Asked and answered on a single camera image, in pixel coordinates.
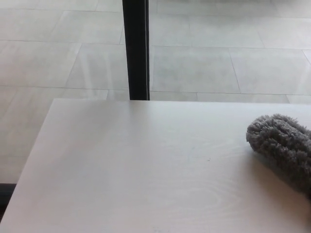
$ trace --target white table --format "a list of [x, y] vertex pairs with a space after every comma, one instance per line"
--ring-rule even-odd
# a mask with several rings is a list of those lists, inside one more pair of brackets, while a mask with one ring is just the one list
[[310, 206], [245, 140], [289, 104], [55, 100], [0, 233], [309, 233]]

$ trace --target tile grout line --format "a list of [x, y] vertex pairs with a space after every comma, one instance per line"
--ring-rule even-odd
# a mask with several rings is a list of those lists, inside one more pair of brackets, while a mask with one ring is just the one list
[[121, 30], [121, 36], [120, 36], [120, 40], [119, 40], [119, 45], [121, 45], [121, 40], [122, 40], [122, 35], [123, 35], [123, 33], [122, 32], [124, 32], [125, 33], [125, 25], [124, 25], [124, 22], [123, 22], [123, 27], [122, 27], [122, 30]]
[[53, 29], [51, 30], [51, 33], [50, 33], [50, 36], [49, 36], [49, 39], [48, 39], [49, 41], [52, 40], [53, 33], [54, 33], [54, 31], [55, 31], [55, 29], [56, 29], [58, 23], [60, 22], [61, 18], [63, 17], [63, 14], [64, 14], [64, 13], [65, 13], [65, 11], [62, 11], [62, 13], [60, 14], [60, 17], [59, 17], [58, 21], [55, 23]]
[[94, 12], [97, 12], [98, 5], [99, 5], [99, 0], [97, 0], [97, 4], [96, 4]]
[[233, 65], [233, 60], [232, 60], [230, 49], [228, 49], [228, 53], [229, 53], [229, 56], [230, 56], [230, 61], [231, 61], [231, 65], [232, 65], [232, 68], [233, 68], [233, 71], [234, 71], [235, 79], [236, 79], [236, 81], [238, 83], [238, 88], [239, 88], [240, 94], [242, 94], [241, 88], [240, 88], [240, 84], [239, 84], [239, 80], [238, 80], [238, 76], [237, 76], [237, 73], [236, 73], [234, 65]]
[[66, 85], [67, 85], [67, 83], [68, 83], [68, 80], [69, 80], [69, 78], [70, 78], [70, 75], [71, 75], [71, 73], [72, 73], [72, 70], [73, 70], [73, 68], [74, 68], [74, 65], [76, 64], [76, 61], [77, 61], [77, 59], [78, 59], [78, 57], [79, 57], [81, 48], [82, 48], [82, 43], [80, 43], [80, 47], [79, 47], [79, 49], [78, 49], [77, 56], [76, 56], [76, 58], [74, 59], [74, 62], [73, 62], [72, 67], [71, 67], [71, 70], [70, 70], [70, 72], [69, 72], [69, 74], [68, 74], [68, 77], [67, 77], [67, 79], [66, 79], [64, 88], [66, 88]]
[[310, 66], [311, 66], [311, 61], [307, 58], [305, 52], [303, 50], [301, 50], [301, 52], [303, 53], [303, 55], [305, 56], [305, 58], [307, 59], [307, 61], [309, 62]]
[[4, 118], [4, 116], [6, 115], [7, 111], [9, 111], [9, 108], [10, 108], [10, 106], [11, 106], [11, 104], [12, 104], [12, 102], [13, 102], [14, 98], [15, 98], [15, 97], [16, 97], [16, 95], [17, 95], [18, 88], [16, 88], [16, 87], [12, 87], [12, 88], [14, 88], [14, 89], [15, 89], [15, 93], [14, 93], [14, 95], [13, 95], [13, 97], [12, 97], [12, 99], [11, 99], [11, 101], [10, 101], [9, 105], [8, 105], [8, 107], [6, 108], [6, 110], [5, 110], [4, 114], [3, 114], [3, 115], [2, 115], [2, 117], [0, 118], [0, 120], [2, 120], [2, 119]]
[[[11, 88], [45, 88], [45, 89], [76, 89], [76, 90], [103, 90], [103, 91], [129, 91], [127, 89], [98, 89], [98, 88], [76, 88], [76, 87], [51, 87], [51, 86], [15, 86], [15, 85], [0, 85], [0, 87], [11, 87]], [[267, 93], [228, 93], [228, 92], [187, 92], [187, 91], [159, 91], [151, 90], [153, 92], [168, 92], [168, 93], [193, 93], [193, 94], [227, 94], [227, 95], [270, 95], [270, 96], [311, 96], [303, 94], [267, 94]]]

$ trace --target gray tile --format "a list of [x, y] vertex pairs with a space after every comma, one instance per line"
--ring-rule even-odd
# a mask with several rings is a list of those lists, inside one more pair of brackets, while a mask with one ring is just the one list
[[28, 157], [0, 156], [0, 182], [17, 183]]
[[40, 0], [1, 0], [0, 8], [34, 9]]
[[83, 44], [66, 87], [128, 89], [125, 46]]
[[63, 88], [20, 87], [0, 121], [0, 157], [27, 157], [52, 100]]
[[149, 13], [157, 13], [157, 0], [149, 0]]
[[0, 119], [8, 109], [14, 95], [16, 88], [9, 86], [0, 86]]
[[63, 99], [106, 100], [108, 90], [66, 89]]
[[122, 0], [99, 0], [96, 11], [122, 12]]
[[122, 34], [120, 39], [120, 45], [125, 45], [125, 33], [124, 33], [124, 26], [122, 28]]
[[309, 63], [311, 64], [311, 50], [304, 50], [303, 52], [306, 58], [308, 59]]
[[150, 43], [159, 46], [191, 46], [188, 16], [150, 15]]
[[64, 94], [63, 88], [18, 87], [1, 120], [1, 129], [40, 128], [54, 98]]
[[125, 101], [130, 100], [129, 91], [109, 90], [107, 100]]
[[27, 158], [39, 134], [40, 127], [16, 126], [2, 128], [0, 124], [0, 158], [18, 156]]
[[11, 41], [0, 53], [0, 85], [63, 87], [80, 44]]
[[98, 0], [40, 0], [37, 9], [95, 11]]
[[301, 50], [229, 51], [242, 93], [311, 94], [311, 65]]
[[190, 17], [191, 41], [196, 47], [263, 48], [247, 17]]
[[60, 11], [0, 9], [1, 40], [47, 40]]
[[278, 17], [277, 8], [267, 0], [219, 0], [218, 13], [223, 16]]
[[252, 95], [225, 93], [198, 93], [198, 101], [242, 103], [288, 103], [285, 95]]
[[158, 101], [197, 101], [196, 93], [151, 91], [151, 100]]
[[266, 48], [311, 49], [311, 19], [258, 17], [253, 22]]
[[7, 46], [8, 43], [9, 43], [9, 41], [5, 41], [5, 40], [0, 41], [0, 53], [5, 48], [5, 46]]
[[311, 1], [309, 0], [272, 0], [282, 17], [311, 17]]
[[122, 27], [122, 13], [65, 11], [52, 33], [52, 40], [118, 44]]
[[156, 47], [154, 91], [239, 93], [227, 49]]
[[157, 12], [172, 15], [207, 16], [217, 15], [216, 3], [191, 0], [159, 0]]
[[311, 96], [287, 95], [290, 103], [311, 104]]
[[[149, 13], [156, 13], [156, 8], [157, 0], [149, 0]], [[96, 11], [122, 13], [122, 0], [99, 0]]]

